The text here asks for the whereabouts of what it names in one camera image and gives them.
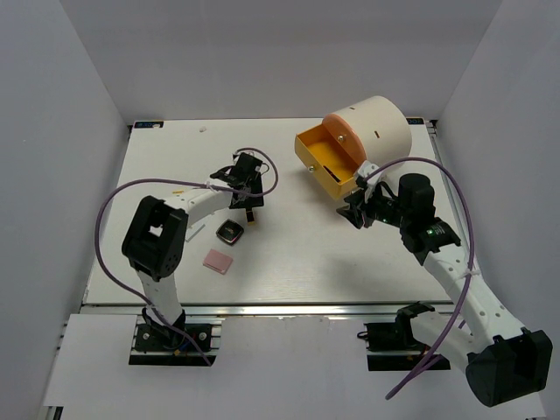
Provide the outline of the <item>gold black lipstick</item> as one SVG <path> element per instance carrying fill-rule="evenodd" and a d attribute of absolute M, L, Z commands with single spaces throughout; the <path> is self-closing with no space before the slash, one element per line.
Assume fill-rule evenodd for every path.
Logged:
<path fill-rule="evenodd" d="M 252 208 L 247 208 L 246 209 L 246 220 L 249 226 L 251 225 L 255 225 L 256 224 L 256 216 L 254 213 L 254 210 Z"/>
<path fill-rule="evenodd" d="M 323 166 L 325 171 L 334 179 L 335 182 L 340 183 L 340 178 L 327 166 Z"/>

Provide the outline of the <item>orange top drawer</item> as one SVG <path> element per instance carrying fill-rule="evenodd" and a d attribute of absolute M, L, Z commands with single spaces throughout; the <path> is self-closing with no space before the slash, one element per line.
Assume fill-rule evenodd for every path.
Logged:
<path fill-rule="evenodd" d="M 345 119 L 331 113 L 323 118 L 322 124 L 357 165 L 361 165 L 367 159 L 359 136 Z"/>

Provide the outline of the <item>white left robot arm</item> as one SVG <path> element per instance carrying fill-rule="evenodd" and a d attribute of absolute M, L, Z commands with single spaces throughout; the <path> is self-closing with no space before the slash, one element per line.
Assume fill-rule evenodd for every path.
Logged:
<path fill-rule="evenodd" d="M 146 324 L 164 348 L 179 347 L 185 338 L 185 313 L 179 302 L 174 271 L 179 266 L 187 230 L 223 209 L 253 210 L 264 206 L 263 160 L 255 148 L 241 148 L 233 163 L 209 175 L 205 183 L 187 183 L 185 192 L 160 199 L 148 195 L 136 208 L 122 243 L 122 254 L 138 274 L 148 303 Z"/>

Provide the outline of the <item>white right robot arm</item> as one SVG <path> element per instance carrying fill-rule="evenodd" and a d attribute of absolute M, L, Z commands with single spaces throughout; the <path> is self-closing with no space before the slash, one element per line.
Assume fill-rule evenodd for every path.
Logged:
<path fill-rule="evenodd" d="M 458 306 L 466 328 L 453 327 L 443 340 L 445 317 L 422 303 L 397 313 L 396 341 L 413 349 L 438 346 L 465 374 L 476 398 L 493 407 L 545 389 L 553 345 L 542 331 L 530 331 L 505 308 L 482 275 L 469 269 L 468 251 L 453 228 L 436 215 L 435 192 L 428 177 L 400 177 L 398 192 L 381 181 L 357 178 L 357 190 L 345 197 L 338 214 L 356 228 L 379 221 L 398 228 L 404 247 Z"/>

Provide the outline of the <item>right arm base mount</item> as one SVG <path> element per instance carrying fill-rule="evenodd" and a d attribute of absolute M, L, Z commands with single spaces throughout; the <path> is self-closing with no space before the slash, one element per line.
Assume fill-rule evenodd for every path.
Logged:
<path fill-rule="evenodd" d="M 409 372 L 431 349 L 413 338 L 410 321 L 434 311 L 433 306 L 417 302 L 398 310 L 391 322 L 365 324 L 356 338 L 366 343 L 368 371 Z"/>

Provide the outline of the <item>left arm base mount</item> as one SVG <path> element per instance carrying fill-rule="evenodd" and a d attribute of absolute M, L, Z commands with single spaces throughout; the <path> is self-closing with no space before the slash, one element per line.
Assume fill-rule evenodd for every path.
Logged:
<path fill-rule="evenodd" d="M 212 366 L 220 348 L 221 326 L 212 323 L 186 323 L 185 333 L 196 342 L 209 364 L 184 335 L 173 332 L 171 337 L 166 337 L 140 319 L 136 322 L 133 334 L 129 364 L 156 367 Z"/>

